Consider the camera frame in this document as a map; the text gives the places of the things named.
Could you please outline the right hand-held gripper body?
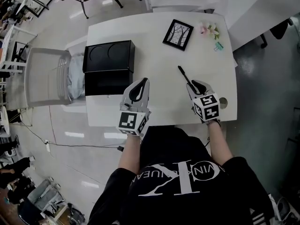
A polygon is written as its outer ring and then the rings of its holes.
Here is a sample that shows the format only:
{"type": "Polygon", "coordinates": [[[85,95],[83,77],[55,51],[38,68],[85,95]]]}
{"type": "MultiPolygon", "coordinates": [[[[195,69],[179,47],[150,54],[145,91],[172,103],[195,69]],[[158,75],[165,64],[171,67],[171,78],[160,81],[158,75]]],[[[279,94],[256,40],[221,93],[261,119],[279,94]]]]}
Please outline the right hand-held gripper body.
{"type": "Polygon", "coordinates": [[[195,114],[202,122],[208,122],[219,118],[220,102],[216,93],[194,98],[192,103],[195,114]]]}

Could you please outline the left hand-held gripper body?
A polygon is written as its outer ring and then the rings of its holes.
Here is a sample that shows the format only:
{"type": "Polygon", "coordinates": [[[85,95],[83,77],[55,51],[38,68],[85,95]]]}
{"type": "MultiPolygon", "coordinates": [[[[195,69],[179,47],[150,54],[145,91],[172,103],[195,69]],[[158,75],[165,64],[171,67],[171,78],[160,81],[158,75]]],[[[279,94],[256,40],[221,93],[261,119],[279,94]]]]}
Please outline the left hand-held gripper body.
{"type": "Polygon", "coordinates": [[[148,102],[120,102],[120,119],[117,129],[126,135],[143,136],[151,111],[148,102]]]}

